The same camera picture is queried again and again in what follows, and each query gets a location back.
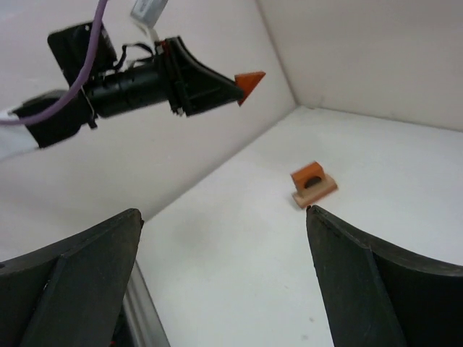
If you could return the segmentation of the reddish short wood block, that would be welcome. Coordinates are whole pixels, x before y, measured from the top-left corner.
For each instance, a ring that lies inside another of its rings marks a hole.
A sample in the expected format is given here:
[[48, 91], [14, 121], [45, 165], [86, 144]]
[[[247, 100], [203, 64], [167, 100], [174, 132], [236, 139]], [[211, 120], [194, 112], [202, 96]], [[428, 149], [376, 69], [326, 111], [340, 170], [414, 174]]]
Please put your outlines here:
[[241, 88], [243, 91], [243, 97], [237, 101], [239, 106], [242, 106], [242, 104], [247, 100], [247, 98], [265, 76], [266, 73], [264, 71], [247, 72], [236, 74], [234, 76], [237, 87]]

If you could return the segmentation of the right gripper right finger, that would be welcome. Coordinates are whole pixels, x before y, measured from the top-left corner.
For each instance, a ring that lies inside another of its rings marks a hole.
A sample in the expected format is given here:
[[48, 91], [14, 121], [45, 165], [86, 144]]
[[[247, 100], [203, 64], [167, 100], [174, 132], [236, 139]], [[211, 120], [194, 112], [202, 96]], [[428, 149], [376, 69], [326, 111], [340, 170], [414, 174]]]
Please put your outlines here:
[[306, 213], [335, 346], [462, 345], [462, 266], [398, 247], [317, 205]]

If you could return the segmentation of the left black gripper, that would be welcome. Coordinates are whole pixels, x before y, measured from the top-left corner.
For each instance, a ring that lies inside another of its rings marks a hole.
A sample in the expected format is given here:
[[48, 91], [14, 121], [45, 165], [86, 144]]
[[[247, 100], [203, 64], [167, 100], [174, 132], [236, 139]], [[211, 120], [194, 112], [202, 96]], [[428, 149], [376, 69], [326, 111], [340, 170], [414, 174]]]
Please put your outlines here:
[[[86, 97], [102, 118], [164, 101], [169, 102], [174, 113], [194, 116], [237, 102], [244, 96], [234, 80], [207, 67], [191, 54], [180, 36], [158, 41], [154, 49], [144, 43], [135, 46], [146, 50], [148, 56], [125, 70], [122, 65], [127, 58], [127, 45], [123, 46], [120, 59], [111, 42], [97, 50], [96, 67], [86, 83]], [[226, 87], [187, 93], [187, 78], [181, 71]]]

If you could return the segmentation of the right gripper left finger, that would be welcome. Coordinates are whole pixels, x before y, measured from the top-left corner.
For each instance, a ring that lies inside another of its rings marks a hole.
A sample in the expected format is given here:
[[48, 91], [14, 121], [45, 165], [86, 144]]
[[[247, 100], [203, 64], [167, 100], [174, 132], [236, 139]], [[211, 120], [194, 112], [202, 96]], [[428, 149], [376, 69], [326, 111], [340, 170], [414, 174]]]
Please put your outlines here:
[[1, 263], [2, 346], [110, 346], [143, 220], [128, 209]]

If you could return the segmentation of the light long wood block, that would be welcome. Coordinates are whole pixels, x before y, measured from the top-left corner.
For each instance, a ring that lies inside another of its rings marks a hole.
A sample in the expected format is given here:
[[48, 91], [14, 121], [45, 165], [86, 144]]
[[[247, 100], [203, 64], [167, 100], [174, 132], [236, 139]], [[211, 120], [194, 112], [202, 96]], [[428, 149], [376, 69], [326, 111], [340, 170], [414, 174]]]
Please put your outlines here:
[[317, 202], [318, 200], [324, 198], [325, 196], [329, 195], [330, 193], [336, 191], [338, 189], [337, 183], [334, 179], [326, 174], [325, 179], [316, 184], [309, 189], [305, 189], [302, 192], [294, 192], [292, 197], [296, 204], [301, 208], [304, 209], [309, 205]]

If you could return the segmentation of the reddish arch wood block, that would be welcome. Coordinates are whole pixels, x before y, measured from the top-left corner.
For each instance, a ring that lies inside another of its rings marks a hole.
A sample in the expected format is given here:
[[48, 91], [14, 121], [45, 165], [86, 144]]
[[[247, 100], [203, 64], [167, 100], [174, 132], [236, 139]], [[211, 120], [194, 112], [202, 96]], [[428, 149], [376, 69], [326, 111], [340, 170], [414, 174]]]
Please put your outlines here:
[[291, 174], [291, 178], [296, 190], [298, 192], [304, 191], [306, 189], [304, 188], [305, 182], [312, 176], [319, 176], [322, 178], [322, 181], [326, 177], [323, 167], [316, 161], [307, 164], [303, 168]]

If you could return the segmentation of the dark brown wood block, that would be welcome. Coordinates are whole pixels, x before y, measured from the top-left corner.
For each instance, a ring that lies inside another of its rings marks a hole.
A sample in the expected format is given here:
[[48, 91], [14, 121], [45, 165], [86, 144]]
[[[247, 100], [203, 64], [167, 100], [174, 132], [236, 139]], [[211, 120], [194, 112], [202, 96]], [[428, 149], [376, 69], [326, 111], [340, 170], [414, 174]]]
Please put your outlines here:
[[309, 189], [310, 187], [313, 187], [316, 184], [319, 184], [321, 181], [322, 181], [321, 177], [312, 176], [305, 182], [304, 188]]

